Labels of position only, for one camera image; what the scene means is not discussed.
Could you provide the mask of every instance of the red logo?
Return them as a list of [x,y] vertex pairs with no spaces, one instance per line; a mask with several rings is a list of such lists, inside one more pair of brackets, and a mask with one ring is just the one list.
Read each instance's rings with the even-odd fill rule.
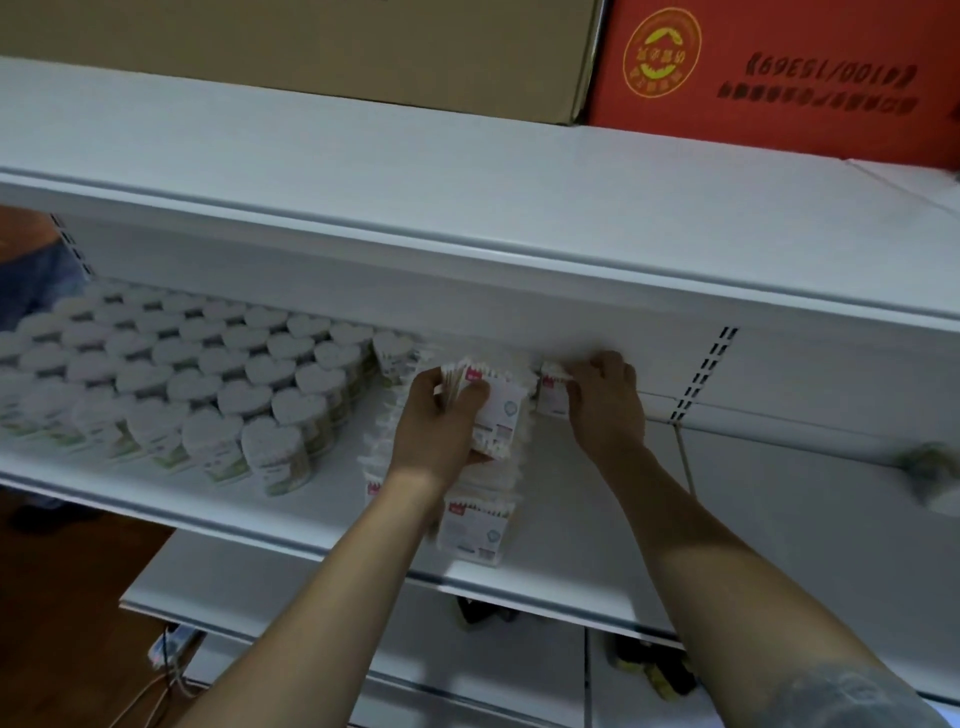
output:
[[693,73],[701,43],[700,24],[689,11],[656,11],[639,24],[627,43],[623,78],[637,96],[664,96]]

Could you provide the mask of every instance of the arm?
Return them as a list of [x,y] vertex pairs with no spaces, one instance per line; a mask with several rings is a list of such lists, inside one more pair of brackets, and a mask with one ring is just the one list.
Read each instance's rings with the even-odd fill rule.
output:
[[473,420],[487,399],[479,383],[442,414],[433,400],[441,381],[439,369],[414,380],[380,494],[178,728],[346,725],[420,539],[468,461]]
[[667,614],[728,726],[749,726],[778,689],[826,665],[882,663],[757,555],[643,445],[636,372],[614,352],[571,368],[578,443],[620,502]]

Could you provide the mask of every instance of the forearm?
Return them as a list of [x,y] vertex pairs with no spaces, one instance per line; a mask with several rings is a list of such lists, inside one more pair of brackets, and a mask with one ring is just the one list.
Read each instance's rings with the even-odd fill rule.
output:
[[749,725],[777,688],[810,667],[879,665],[846,625],[734,536],[648,450],[623,448],[601,472],[728,725]]
[[342,728],[432,503],[391,476],[310,583],[179,728]]

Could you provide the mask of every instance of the blue jeans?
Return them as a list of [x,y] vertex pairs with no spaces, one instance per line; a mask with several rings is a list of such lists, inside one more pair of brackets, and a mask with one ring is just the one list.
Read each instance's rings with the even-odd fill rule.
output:
[[84,269],[62,241],[0,265],[0,331],[12,331],[24,316],[48,311],[57,299],[78,296]]

